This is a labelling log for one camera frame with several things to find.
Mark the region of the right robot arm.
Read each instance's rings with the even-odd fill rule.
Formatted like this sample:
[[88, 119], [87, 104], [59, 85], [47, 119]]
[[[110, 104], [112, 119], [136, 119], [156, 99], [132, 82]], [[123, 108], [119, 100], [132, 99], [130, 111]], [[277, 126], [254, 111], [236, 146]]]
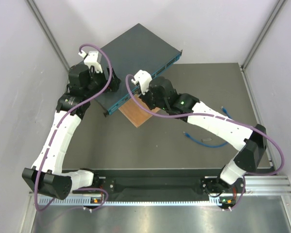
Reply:
[[159, 108], [170, 116], [180, 115], [180, 120], [207, 130], [237, 150], [217, 179], [220, 191], [228, 192], [240, 176], [256, 172], [266, 150], [265, 139], [256, 132], [259, 130], [265, 133], [263, 126], [258, 124], [249, 129], [237, 125], [234, 120], [211, 109], [198, 98], [187, 93], [177, 93], [171, 82], [164, 77], [152, 79], [146, 75], [144, 78], [134, 77], [131, 82], [140, 85], [139, 97], [150, 110]]

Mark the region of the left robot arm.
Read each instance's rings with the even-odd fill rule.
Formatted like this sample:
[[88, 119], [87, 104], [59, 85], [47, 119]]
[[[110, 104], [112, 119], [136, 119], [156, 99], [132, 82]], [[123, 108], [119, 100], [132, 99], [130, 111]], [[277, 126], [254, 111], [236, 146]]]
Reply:
[[94, 66], [77, 64], [70, 68], [66, 92], [58, 99], [54, 121], [47, 140], [31, 168], [25, 168], [22, 178], [33, 192], [64, 200], [71, 191], [84, 187], [89, 192], [100, 188], [100, 180], [89, 169], [63, 173], [63, 161], [74, 134], [90, 102], [99, 91], [116, 92], [121, 83], [112, 69], [109, 78]]

